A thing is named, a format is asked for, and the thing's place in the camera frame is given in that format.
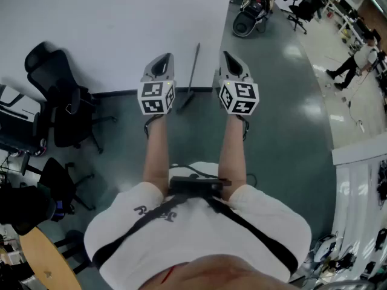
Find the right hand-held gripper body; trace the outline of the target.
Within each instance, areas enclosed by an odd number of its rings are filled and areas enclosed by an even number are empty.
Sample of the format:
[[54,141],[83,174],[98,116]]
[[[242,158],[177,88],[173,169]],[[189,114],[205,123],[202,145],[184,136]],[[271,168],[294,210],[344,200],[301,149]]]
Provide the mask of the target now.
[[258,84],[254,82],[247,64],[238,56],[220,53],[218,97],[228,114],[252,115],[259,103]]

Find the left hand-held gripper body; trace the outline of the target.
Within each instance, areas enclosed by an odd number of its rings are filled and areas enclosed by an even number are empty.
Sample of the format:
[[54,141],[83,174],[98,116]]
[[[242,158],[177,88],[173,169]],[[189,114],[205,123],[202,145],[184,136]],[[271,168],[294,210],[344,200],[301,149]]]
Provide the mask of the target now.
[[137,100],[143,115],[167,114],[175,100],[174,55],[159,55],[145,67]]

